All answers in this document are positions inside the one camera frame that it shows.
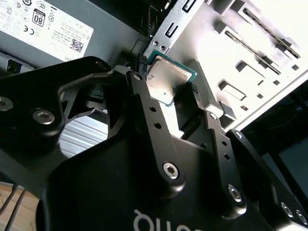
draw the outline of printed logo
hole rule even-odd
[[[32,28],[30,28],[30,30],[29,30],[29,28],[25,25],[24,32],[28,32],[28,31],[29,31],[30,35],[34,35],[34,30]]]
[[[32,0],[23,0],[24,5],[31,6]]]
[[[30,7],[24,6],[24,12],[27,13],[30,10]]]
[[[32,22],[38,26],[43,27],[45,17],[46,17],[45,13],[43,13],[42,11],[39,11],[38,9],[34,9]]]
[[[6,13],[12,14],[12,8],[11,8],[11,7],[7,7],[7,8],[6,8]]]
[[[21,5],[20,5],[19,2],[15,2],[15,3],[14,3],[14,6],[15,6],[17,9],[21,8]]]
[[[38,6],[38,8],[39,8],[40,10],[42,10],[42,11],[47,10],[46,5],[45,5],[42,1],[38,1],[38,2],[37,2],[37,6]]]
[[[28,17],[28,15],[23,14],[23,15],[21,16],[21,18],[23,19],[24,22],[29,22],[29,17]]]
[[[161,230],[161,226],[160,226],[160,219],[156,218],[156,228],[154,225],[154,222],[152,221],[152,219],[146,215],[146,214],[142,214],[140,211],[138,211],[137,209],[135,209],[135,214],[137,215],[134,219],[134,231],[140,231],[139,229],[139,221],[140,220],[145,220],[148,222],[148,227],[149,227],[149,231],[160,231]],[[170,221],[166,221],[166,227],[167,227],[167,231],[172,231],[174,229],[171,228],[171,223]],[[179,225],[176,229],[176,231],[191,231],[186,225]]]
[[[51,16],[51,15],[49,15],[49,16],[48,16],[48,20],[49,20],[50,22],[53,22],[53,21],[54,21],[54,17]]]

